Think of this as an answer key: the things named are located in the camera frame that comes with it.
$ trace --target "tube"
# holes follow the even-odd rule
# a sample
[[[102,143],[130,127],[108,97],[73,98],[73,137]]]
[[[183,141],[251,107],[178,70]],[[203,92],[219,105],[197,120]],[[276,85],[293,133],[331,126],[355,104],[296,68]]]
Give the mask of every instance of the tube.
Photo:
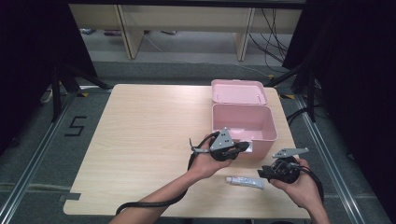
[[[264,181],[261,178],[250,178],[242,176],[227,176],[227,183],[232,185],[247,186],[256,189],[264,189]]]

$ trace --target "person's right hand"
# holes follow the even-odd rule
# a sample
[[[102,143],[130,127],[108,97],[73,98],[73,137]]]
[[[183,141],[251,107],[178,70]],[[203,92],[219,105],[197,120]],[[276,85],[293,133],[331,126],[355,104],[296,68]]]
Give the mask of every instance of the person's right hand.
[[[308,162],[296,159],[301,166],[309,168]],[[271,179],[270,183],[278,189],[283,189],[289,197],[300,207],[310,210],[313,206],[322,206],[322,201],[315,181],[304,172],[300,172],[299,178],[292,184],[280,180]]]

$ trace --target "gray carpet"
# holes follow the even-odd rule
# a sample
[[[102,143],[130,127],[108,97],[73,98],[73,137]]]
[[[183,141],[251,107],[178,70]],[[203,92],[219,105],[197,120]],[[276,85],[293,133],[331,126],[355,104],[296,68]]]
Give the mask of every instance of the gray carpet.
[[[216,78],[249,79],[266,83],[269,81],[268,75],[275,77],[280,75],[265,66],[240,67],[208,63],[95,63],[94,65],[99,78],[111,85],[118,83],[210,85],[210,81]],[[78,81],[81,85],[91,85],[82,79]],[[278,85],[278,92],[290,94],[291,83],[292,79]],[[109,93],[89,93],[87,97],[74,99],[11,223],[107,223],[111,219],[111,217],[68,216],[63,213],[63,196],[74,182],[108,97]],[[281,103],[286,115],[298,110],[295,100],[282,99]],[[328,118],[326,110],[318,108],[316,113],[320,132],[368,223],[390,223],[359,167],[346,157],[347,148],[332,125],[331,119]],[[83,125],[84,129],[80,136],[67,136],[78,132],[69,127],[75,116],[86,117],[75,122],[77,125]],[[21,176],[48,129],[50,119],[51,104],[38,107],[30,122],[18,135],[20,144],[8,148],[0,158],[1,203],[10,193],[10,185],[15,184]],[[325,206],[332,223],[350,223],[303,117],[295,119],[290,129],[296,146],[308,147],[311,150],[301,157],[309,160],[311,168],[323,183]],[[169,224],[178,221],[163,218],[159,223]],[[241,220],[228,219],[222,220],[223,222],[209,219],[199,221],[200,223],[241,223]],[[272,221],[274,220],[255,220],[255,223],[266,224]],[[306,223],[306,220],[293,221],[299,224]]]

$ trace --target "table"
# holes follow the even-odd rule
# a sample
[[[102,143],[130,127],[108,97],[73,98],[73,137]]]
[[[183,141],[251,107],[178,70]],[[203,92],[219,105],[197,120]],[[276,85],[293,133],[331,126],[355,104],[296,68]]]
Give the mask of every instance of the table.
[[[278,139],[268,155],[294,147],[275,89],[265,88]],[[110,95],[71,188],[79,200],[67,200],[68,215],[115,215],[122,204],[137,201],[187,170],[189,138],[198,145],[211,133],[211,87],[117,85]],[[190,187],[164,217],[309,218],[279,189],[231,186],[229,175],[258,177],[257,169],[274,161],[235,160],[228,168]]]

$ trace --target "hand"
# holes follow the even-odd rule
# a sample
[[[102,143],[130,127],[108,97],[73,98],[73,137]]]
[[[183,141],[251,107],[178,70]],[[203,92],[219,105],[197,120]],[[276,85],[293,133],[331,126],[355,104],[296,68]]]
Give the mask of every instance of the hand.
[[[201,148],[209,148],[208,139]],[[209,153],[199,153],[191,165],[189,173],[194,174],[199,179],[209,178],[218,170],[230,166],[232,160],[216,161]]]
[[[297,162],[309,168],[306,160],[297,159]],[[299,178],[292,184],[276,179],[271,179],[270,183],[278,189],[283,189],[297,205],[306,210],[322,204],[315,181],[304,172],[300,172]]]

